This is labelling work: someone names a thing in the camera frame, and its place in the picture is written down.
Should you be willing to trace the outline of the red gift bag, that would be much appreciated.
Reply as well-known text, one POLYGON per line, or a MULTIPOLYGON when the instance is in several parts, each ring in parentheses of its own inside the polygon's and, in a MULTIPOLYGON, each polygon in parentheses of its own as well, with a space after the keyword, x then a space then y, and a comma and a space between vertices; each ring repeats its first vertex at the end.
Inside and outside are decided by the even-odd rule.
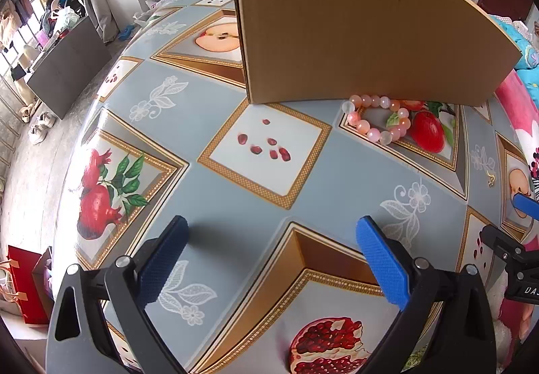
POLYGON ((12 277, 14 286, 14 292, 2 288, 1 294, 18 306, 27 325, 45 326, 50 319, 50 309, 43 304, 33 275, 40 258, 38 253, 9 245, 7 259, 1 262, 1 269, 12 277))

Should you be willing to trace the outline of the pink floral blanket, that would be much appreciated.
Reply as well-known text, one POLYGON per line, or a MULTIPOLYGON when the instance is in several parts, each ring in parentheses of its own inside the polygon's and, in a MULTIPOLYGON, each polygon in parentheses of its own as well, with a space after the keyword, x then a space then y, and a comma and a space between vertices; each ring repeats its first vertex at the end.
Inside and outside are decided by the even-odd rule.
MULTIPOLYGON (((520 242, 525 250, 538 249, 538 219, 512 205, 520 193, 538 199, 538 108, 530 97, 525 83, 512 71, 496 89, 495 97, 511 123, 515 145, 522 155, 517 164, 507 157, 509 147, 500 147, 502 172, 503 216, 501 229, 520 242)), ((488 292, 493 318, 498 365, 509 365, 513 354, 529 335, 538 307, 508 300, 508 274, 503 271, 488 292)))

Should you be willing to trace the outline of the brown cardboard box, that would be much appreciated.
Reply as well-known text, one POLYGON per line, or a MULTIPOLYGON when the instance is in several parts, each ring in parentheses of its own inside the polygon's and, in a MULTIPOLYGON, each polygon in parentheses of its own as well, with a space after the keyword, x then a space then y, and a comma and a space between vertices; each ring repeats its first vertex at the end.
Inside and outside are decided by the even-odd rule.
POLYGON ((521 51, 472 0, 235 0, 249 101, 478 106, 521 51))

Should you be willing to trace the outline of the hanging clothes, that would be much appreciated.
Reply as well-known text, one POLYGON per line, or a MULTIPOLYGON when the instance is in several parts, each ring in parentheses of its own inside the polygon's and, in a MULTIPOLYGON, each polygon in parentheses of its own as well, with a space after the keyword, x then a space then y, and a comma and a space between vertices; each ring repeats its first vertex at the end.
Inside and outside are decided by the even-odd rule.
POLYGON ((79 17, 86 15, 80 0, 6 0, 1 7, 1 67, 13 65, 26 45, 41 49, 67 7, 79 17))

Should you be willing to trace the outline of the grey cabinet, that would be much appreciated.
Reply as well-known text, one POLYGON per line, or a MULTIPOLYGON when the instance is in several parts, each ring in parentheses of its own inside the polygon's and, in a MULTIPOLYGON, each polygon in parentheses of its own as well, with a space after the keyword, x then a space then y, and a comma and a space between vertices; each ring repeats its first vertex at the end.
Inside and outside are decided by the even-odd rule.
POLYGON ((64 119, 82 91, 110 60, 110 53, 90 18, 81 18, 29 73, 28 87, 56 115, 64 119))

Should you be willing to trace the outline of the fruit print tablecloth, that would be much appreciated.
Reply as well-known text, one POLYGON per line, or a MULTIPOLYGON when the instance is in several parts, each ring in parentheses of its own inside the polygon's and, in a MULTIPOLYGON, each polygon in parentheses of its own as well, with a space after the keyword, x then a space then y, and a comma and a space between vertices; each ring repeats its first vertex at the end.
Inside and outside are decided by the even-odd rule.
POLYGON ((184 217, 189 242, 145 307, 190 373, 357 373, 398 308, 355 241, 371 216, 434 266, 502 263, 500 147, 517 164, 495 97, 408 101, 410 129, 372 143, 355 122, 395 125, 386 100, 252 105, 234 0, 165 0, 104 78, 59 206, 52 285, 105 268, 184 217), (488 186, 486 171, 496 176, 488 186))

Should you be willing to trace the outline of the white shoes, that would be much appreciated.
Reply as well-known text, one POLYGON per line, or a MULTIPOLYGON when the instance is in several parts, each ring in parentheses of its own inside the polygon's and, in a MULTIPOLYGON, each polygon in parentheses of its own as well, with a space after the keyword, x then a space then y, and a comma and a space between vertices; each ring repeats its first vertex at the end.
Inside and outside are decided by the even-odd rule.
MULTIPOLYGON (((30 122, 30 112, 34 105, 23 106, 19 110, 21 119, 24 123, 30 122)), ((49 129, 53 128, 57 121, 57 117, 50 111, 45 111, 38 116, 37 122, 30 126, 28 131, 29 141, 32 145, 41 143, 49 133, 49 129)))

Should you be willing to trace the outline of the blue folded quilt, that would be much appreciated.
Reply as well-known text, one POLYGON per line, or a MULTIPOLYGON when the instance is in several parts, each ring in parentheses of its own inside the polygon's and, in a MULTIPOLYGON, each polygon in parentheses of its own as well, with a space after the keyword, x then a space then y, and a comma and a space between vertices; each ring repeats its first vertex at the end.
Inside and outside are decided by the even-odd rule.
POLYGON ((525 24, 521 21, 512 21, 509 17, 491 14, 490 17, 514 41, 521 52, 514 70, 522 82, 532 88, 538 88, 538 50, 532 44, 532 37, 525 24))

